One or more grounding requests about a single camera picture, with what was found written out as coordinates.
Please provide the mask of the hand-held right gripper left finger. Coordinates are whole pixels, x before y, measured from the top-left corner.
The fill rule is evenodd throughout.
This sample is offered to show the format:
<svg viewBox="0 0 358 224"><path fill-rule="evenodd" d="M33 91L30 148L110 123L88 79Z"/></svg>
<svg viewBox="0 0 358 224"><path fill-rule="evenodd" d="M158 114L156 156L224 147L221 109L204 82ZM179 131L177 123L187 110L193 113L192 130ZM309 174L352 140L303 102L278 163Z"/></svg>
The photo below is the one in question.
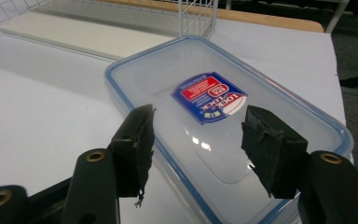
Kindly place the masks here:
<svg viewBox="0 0 358 224"><path fill-rule="evenodd" d="M77 158L61 224L120 224L121 197L142 204L153 157L154 112L152 105L134 108L108 147Z"/></svg>

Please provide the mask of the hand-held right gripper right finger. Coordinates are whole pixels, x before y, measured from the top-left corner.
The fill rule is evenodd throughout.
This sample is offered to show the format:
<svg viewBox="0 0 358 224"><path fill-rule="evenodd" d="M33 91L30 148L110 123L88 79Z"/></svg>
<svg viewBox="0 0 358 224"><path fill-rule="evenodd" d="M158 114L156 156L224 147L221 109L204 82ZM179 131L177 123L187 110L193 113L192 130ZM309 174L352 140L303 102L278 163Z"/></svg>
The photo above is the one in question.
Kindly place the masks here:
<svg viewBox="0 0 358 224"><path fill-rule="evenodd" d="M308 141L267 109L249 105L241 148L268 196L293 199L303 224L358 224L358 171Z"/></svg>

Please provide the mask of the clear plastic container lid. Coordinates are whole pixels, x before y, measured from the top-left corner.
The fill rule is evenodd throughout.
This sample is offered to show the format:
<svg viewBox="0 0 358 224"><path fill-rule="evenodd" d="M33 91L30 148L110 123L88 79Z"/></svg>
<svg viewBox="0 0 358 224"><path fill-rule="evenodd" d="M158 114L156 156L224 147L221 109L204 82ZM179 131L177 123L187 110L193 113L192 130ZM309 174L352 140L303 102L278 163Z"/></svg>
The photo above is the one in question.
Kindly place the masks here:
<svg viewBox="0 0 358 224"><path fill-rule="evenodd" d="M110 65L106 78L123 112L151 104L155 161L201 223L287 224L297 200L268 196L241 149L246 109L259 106L307 142L345 158L348 129L210 41L188 36Z"/></svg>

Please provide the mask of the white metal stand leg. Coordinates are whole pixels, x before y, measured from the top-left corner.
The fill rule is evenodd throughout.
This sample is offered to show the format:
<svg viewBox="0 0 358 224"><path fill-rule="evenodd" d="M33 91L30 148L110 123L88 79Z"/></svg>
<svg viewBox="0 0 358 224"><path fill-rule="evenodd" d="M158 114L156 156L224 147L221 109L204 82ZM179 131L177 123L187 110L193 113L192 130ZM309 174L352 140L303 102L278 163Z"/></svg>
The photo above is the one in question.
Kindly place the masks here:
<svg viewBox="0 0 358 224"><path fill-rule="evenodd" d="M337 4L337 7L334 9L334 14L332 19L330 20L330 22L328 22L326 28L324 29L326 33L331 34L334 31L339 19L341 18L342 14L344 13L347 5L351 0L324 0L324 1Z"/></svg>

